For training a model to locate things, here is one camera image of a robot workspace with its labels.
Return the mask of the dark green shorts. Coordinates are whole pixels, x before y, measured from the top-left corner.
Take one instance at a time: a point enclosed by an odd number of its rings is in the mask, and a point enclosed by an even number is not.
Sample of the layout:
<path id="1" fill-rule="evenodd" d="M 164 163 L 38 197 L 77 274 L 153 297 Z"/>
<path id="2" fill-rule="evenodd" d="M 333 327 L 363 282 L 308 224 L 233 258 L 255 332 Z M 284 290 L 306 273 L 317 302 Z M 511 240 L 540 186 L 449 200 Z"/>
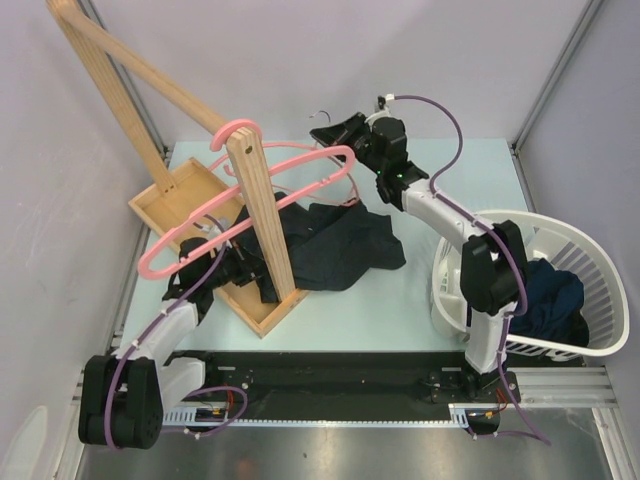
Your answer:
<path id="1" fill-rule="evenodd" d="M 406 263 L 391 218 L 368 211 L 360 201 L 348 207 L 292 203 L 279 216 L 299 289 L 340 292 L 371 269 L 397 270 Z M 232 241 L 265 262 L 252 227 Z M 266 262 L 264 276 L 253 282 L 263 303 L 278 301 Z"/>

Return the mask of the wooden rack post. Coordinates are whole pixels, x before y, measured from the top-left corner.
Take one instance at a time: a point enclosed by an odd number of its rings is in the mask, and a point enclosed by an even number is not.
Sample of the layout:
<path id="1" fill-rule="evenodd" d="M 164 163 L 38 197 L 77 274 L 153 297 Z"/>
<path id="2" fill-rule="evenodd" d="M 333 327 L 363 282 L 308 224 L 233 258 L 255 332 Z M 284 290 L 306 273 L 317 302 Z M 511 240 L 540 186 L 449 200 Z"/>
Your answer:
<path id="1" fill-rule="evenodd" d="M 144 80 L 207 132 L 217 134 L 222 131 L 227 123 L 224 117 L 90 20 L 75 1 L 50 1 L 48 4 L 74 32 Z M 256 128 L 241 127 L 231 133 L 224 144 L 230 154 L 278 299 L 284 301 L 296 291 L 296 287 L 262 140 Z"/>

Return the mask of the navy blue shorts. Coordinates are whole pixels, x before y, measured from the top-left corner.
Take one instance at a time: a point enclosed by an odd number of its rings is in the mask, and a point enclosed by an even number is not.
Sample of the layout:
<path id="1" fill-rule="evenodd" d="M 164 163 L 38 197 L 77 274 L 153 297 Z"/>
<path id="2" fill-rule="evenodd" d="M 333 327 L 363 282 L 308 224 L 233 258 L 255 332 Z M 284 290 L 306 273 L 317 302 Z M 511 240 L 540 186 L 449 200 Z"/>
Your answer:
<path id="1" fill-rule="evenodd" d="M 528 310 L 510 321 L 509 333 L 537 340 L 587 347 L 589 327 L 581 310 L 583 282 L 570 271 L 558 270 L 546 259 L 528 262 Z"/>

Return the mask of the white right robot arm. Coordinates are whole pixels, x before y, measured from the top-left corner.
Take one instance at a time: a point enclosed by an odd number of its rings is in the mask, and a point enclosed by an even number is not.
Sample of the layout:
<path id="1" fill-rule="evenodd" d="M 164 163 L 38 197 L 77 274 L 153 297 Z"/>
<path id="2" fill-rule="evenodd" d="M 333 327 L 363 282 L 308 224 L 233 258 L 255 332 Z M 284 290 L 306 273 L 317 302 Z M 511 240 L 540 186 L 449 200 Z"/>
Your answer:
<path id="1" fill-rule="evenodd" d="M 528 310 L 519 227 L 510 220 L 491 224 L 437 189 L 433 177 L 410 160 L 406 128 L 397 118 L 357 113 L 310 135 L 323 147 L 350 148 L 375 174 L 384 202 L 429 225 L 458 252 L 459 287 L 471 316 L 460 387 L 469 399 L 486 400 L 505 377 L 509 319 Z"/>

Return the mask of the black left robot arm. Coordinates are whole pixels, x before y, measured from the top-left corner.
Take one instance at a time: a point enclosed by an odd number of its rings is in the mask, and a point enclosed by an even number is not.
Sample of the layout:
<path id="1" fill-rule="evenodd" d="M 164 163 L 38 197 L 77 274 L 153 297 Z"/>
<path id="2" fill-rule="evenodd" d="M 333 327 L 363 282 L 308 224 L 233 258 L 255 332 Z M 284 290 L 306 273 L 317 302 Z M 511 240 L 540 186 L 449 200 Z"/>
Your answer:
<path id="1" fill-rule="evenodd" d="M 189 262 L 204 244 L 193 237 L 180 245 L 182 268 L 171 274 L 157 316 L 130 342 L 110 354 L 94 355 L 84 366 L 78 438 L 86 445 L 142 449 L 158 440 L 166 411 L 183 400 L 207 400 L 217 393 L 241 401 L 220 423 L 225 429 L 249 403 L 245 389 L 221 385 L 221 376 L 202 359 L 173 355 L 184 337 L 205 319 L 215 289 L 249 280 L 253 261 L 234 242 Z"/>

